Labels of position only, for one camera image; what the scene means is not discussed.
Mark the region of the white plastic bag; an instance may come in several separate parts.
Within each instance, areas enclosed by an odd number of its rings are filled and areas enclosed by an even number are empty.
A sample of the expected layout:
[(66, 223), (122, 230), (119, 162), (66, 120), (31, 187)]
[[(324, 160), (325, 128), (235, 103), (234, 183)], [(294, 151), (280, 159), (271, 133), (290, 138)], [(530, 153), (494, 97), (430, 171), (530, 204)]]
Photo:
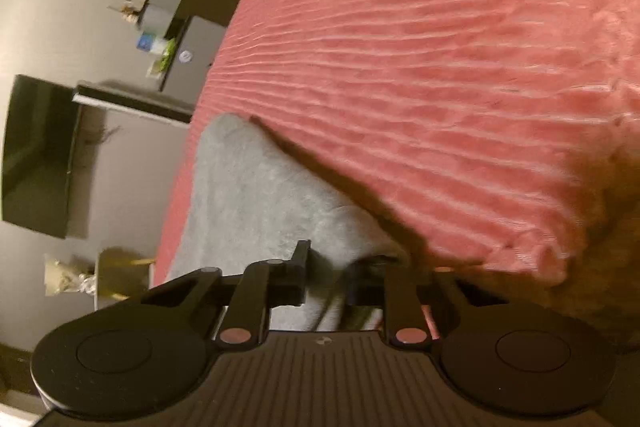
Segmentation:
[(44, 295), (62, 294), (96, 295), (96, 269), (80, 260), (65, 262), (49, 254), (43, 257)]

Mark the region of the grey drawer cabinet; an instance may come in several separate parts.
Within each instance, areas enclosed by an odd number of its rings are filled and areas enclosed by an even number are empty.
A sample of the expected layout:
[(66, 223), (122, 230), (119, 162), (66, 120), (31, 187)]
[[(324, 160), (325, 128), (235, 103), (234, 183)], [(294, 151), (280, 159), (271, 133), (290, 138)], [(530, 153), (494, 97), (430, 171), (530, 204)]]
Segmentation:
[(194, 106), (226, 30), (201, 17), (187, 20), (178, 35), (175, 53), (160, 83), (160, 92), (184, 105)]

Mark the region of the grey wall shelf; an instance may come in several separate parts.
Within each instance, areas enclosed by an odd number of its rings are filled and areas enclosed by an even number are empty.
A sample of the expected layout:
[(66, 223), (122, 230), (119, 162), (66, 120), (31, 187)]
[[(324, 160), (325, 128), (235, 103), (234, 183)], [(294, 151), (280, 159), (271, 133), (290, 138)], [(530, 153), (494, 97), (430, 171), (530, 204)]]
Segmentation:
[(174, 126), (189, 126), (194, 112), (193, 105), (162, 92), (132, 87), (115, 80), (81, 81), (74, 90), (73, 101)]

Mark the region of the black wall television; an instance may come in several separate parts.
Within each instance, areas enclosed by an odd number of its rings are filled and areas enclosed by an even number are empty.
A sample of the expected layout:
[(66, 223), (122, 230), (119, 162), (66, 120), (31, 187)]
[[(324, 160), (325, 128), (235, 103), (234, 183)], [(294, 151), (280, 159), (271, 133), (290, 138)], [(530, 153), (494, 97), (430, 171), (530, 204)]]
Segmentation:
[(81, 109), (75, 90), (14, 77), (1, 164), (1, 214), (11, 225), (64, 239)]

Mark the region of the blue white box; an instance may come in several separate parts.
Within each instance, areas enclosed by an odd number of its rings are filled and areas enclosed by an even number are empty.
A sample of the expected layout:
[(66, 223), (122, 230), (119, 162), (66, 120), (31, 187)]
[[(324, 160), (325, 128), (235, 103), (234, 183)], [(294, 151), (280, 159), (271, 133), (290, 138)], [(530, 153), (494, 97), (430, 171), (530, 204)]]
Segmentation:
[(136, 42), (136, 48), (145, 53), (156, 53), (158, 48), (156, 35), (142, 32)]

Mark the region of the green small plant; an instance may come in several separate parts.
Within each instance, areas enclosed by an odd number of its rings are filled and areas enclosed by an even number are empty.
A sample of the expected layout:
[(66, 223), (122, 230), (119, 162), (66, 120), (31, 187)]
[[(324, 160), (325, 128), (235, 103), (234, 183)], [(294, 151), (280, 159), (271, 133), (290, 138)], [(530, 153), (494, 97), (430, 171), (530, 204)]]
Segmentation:
[(167, 41), (163, 52), (157, 57), (150, 65), (146, 72), (146, 77), (151, 79), (160, 79), (168, 72), (168, 68), (174, 59), (176, 52), (176, 39), (170, 39)]

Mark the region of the grey sweatpants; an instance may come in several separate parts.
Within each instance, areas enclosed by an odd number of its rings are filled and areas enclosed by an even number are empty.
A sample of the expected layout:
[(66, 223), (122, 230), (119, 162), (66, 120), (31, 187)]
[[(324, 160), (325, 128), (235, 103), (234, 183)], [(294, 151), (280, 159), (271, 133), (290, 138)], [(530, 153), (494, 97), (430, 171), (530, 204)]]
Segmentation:
[(186, 225), (172, 279), (216, 267), (240, 274), (251, 263), (288, 260), (311, 243), (305, 302), (277, 307), (273, 329), (374, 329), (382, 313), (346, 305), (347, 274), (383, 263), (405, 265), (408, 254), (370, 213), (277, 147), (256, 124), (224, 114), (198, 140)]

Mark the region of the pink ribbed bed blanket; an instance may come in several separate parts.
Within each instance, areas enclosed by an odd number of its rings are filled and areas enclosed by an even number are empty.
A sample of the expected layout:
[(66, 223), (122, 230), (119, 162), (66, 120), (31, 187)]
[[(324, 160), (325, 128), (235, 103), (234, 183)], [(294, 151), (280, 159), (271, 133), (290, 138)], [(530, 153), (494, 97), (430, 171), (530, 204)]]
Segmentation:
[(424, 272), (639, 343), (639, 0), (240, 0), (191, 120), (256, 124)]

